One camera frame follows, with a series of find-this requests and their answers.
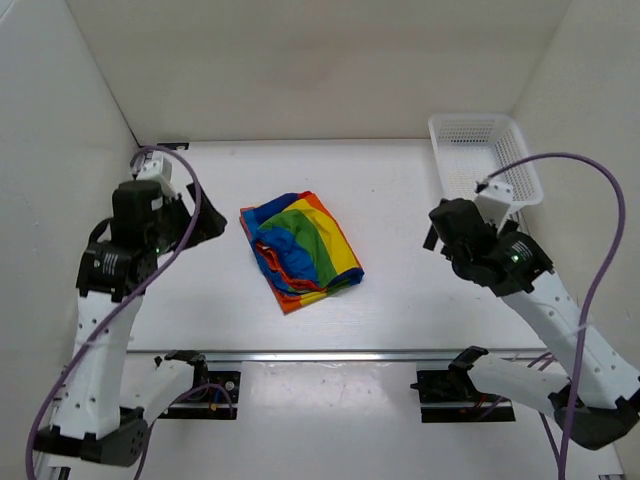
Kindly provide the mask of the dark label sticker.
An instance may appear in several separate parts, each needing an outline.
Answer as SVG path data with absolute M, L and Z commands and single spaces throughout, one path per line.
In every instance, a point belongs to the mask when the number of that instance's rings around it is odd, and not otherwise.
M 186 151 L 190 148 L 189 142 L 161 142 L 157 146 L 164 147 L 172 151 Z

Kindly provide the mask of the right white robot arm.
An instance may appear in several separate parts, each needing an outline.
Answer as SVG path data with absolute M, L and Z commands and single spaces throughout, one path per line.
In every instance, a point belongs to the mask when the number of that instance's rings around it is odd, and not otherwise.
M 563 425 L 570 439 L 599 450 L 639 421 L 639 372 L 593 327 L 580 329 L 580 308 L 566 291 L 552 260 L 513 221 L 487 223 L 477 205 L 444 199 L 434 208 L 425 248 L 442 254 L 461 279 L 487 287 L 537 334 L 563 367 L 545 373 L 471 346 L 449 365 L 449 387 L 460 399 L 494 394 L 526 405 Z

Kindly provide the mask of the white plastic mesh basket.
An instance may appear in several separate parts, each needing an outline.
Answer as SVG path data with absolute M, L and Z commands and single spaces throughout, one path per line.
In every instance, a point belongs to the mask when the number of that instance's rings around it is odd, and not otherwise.
M 435 114 L 428 127 L 447 198 L 472 199 L 480 180 L 529 155 L 519 126 L 504 114 Z

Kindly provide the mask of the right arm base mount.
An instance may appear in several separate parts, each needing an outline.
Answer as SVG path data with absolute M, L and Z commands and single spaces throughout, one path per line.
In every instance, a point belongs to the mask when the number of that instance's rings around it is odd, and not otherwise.
M 453 358 L 421 360 L 410 388 L 418 395 L 423 424 L 509 423 L 516 420 L 509 399 L 482 393 L 450 368 Z

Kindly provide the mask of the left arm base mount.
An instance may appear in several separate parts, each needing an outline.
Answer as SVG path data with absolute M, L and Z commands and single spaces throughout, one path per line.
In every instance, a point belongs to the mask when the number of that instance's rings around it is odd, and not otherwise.
M 239 370 L 211 370 L 206 356 L 193 350 L 174 350 L 156 356 L 157 367 L 166 361 L 182 361 L 194 367 L 193 387 L 208 385 L 171 405 L 160 419 L 236 420 L 241 386 Z

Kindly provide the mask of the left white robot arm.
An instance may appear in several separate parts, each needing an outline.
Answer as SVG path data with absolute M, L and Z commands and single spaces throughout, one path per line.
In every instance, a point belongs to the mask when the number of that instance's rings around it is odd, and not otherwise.
M 175 402 L 198 400 L 213 389 L 206 358 L 173 350 L 128 393 L 121 391 L 134 320 L 146 290 L 185 249 L 223 234 L 227 221 L 198 182 L 180 194 L 153 180 L 121 183 L 112 215 L 90 233 L 76 289 L 76 346 L 53 393 L 59 397 L 49 425 L 35 424 L 27 451 L 130 467 L 145 452 L 154 422 Z

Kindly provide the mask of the rainbow striped shorts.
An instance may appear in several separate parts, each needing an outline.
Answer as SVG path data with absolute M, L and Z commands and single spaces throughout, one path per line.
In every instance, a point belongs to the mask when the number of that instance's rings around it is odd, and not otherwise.
M 315 193 L 286 193 L 240 210 L 257 265 L 283 313 L 359 284 L 364 269 Z

